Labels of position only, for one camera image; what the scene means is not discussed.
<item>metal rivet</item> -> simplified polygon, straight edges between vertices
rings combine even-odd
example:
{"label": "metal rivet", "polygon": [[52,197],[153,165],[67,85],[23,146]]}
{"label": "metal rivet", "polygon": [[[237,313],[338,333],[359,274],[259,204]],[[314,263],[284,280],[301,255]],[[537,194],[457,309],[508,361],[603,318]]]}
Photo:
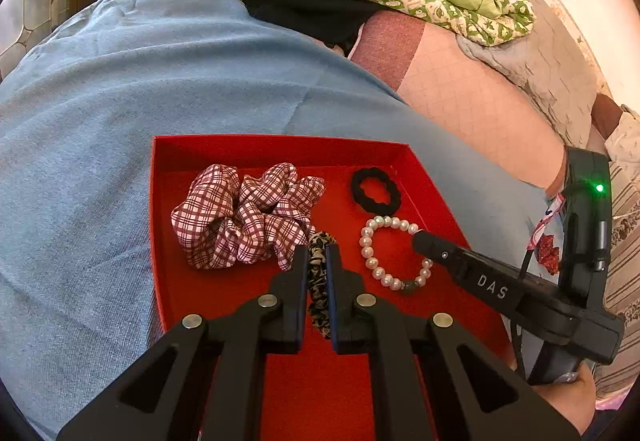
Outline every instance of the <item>metal rivet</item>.
{"label": "metal rivet", "polygon": [[200,324],[202,324],[202,317],[196,313],[187,315],[182,319],[182,325],[187,329],[195,329]]}
{"label": "metal rivet", "polygon": [[449,327],[453,323],[453,318],[447,313],[436,313],[433,316],[433,323],[438,327]]}
{"label": "metal rivet", "polygon": [[376,303],[376,297],[370,293],[362,293],[356,297],[356,302],[362,307],[371,307]]}
{"label": "metal rivet", "polygon": [[260,307],[273,307],[278,303],[278,297],[271,293],[265,293],[258,297],[258,306]]}

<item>gray blanket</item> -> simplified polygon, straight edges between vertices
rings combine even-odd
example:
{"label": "gray blanket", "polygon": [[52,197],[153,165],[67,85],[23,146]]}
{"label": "gray blanket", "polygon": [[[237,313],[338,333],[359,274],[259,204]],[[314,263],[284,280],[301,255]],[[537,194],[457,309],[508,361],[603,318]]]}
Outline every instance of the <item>gray blanket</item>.
{"label": "gray blanket", "polygon": [[584,148],[591,129],[596,78],[562,21],[543,0],[531,0],[537,21],[524,37],[483,47],[457,35],[460,49],[521,87],[560,138]]}

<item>scrunchie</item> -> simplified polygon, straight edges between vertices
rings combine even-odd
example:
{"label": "scrunchie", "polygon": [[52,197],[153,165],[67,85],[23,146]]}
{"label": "scrunchie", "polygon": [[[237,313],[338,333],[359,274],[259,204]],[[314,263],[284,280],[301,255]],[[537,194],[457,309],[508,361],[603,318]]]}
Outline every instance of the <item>scrunchie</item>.
{"label": "scrunchie", "polygon": [[274,165],[259,179],[244,176],[242,184],[237,169],[213,164],[193,180],[171,222],[196,269],[254,264],[272,253],[281,269],[289,269],[295,246],[315,233],[311,208],[323,192],[324,180],[298,180],[290,163]]}

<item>black cloth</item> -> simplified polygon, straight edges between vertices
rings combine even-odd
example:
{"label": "black cloth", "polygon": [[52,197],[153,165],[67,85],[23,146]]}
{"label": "black cloth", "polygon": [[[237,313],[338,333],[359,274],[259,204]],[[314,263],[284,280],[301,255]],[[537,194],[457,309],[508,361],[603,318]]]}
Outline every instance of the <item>black cloth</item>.
{"label": "black cloth", "polygon": [[249,14],[349,53],[358,29],[384,6],[363,0],[244,0]]}

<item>red box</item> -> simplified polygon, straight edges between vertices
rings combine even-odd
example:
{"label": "red box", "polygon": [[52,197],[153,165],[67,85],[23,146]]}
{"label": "red box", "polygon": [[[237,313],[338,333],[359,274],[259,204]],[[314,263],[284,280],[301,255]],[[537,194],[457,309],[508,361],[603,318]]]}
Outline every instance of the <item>red box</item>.
{"label": "red box", "polygon": [[[171,210],[187,195],[191,181],[213,163],[238,167],[240,176],[260,176],[276,163],[295,165],[300,177],[324,179],[326,190],[312,211],[312,224],[328,231],[340,246],[342,264],[363,275],[367,291],[379,294],[405,313],[427,317],[448,312],[495,353],[509,345],[500,315],[452,283],[435,265],[427,285],[414,294],[392,292],[370,276],[360,256],[360,229],[372,217],[351,198],[353,173],[377,166],[402,194],[400,218],[468,246],[440,193],[408,145],[303,136],[157,136],[150,181],[151,255],[158,309],[166,331],[188,313],[210,319],[235,311],[264,293],[279,270],[275,259],[230,269],[190,268],[172,228]],[[384,198],[382,185],[364,184],[368,195]],[[421,258],[409,235],[380,230],[376,257],[395,277],[414,278]],[[314,441],[373,440],[374,427],[367,357],[341,356],[310,327],[296,356],[268,357],[261,439]]]}

